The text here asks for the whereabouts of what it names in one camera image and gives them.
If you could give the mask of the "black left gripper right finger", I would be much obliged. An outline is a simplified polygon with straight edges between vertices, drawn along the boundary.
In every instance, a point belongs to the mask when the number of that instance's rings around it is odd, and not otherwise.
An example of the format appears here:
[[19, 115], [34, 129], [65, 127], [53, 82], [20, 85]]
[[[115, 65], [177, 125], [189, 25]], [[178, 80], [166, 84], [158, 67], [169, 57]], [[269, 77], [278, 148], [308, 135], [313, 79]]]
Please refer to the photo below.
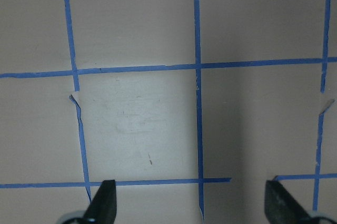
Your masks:
[[273, 224], [320, 223], [319, 218], [311, 217], [276, 180], [265, 183], [264, 213]]

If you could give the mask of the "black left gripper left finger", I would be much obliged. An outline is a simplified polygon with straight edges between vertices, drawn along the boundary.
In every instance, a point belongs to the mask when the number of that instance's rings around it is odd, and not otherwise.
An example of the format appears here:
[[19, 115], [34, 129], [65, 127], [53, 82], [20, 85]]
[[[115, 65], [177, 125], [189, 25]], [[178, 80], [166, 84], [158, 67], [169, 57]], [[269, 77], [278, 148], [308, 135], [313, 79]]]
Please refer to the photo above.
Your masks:
[[87, 208], [83, 219], [87, 223], [113, 224], [117, 213], [115, 180], [104, 180]]

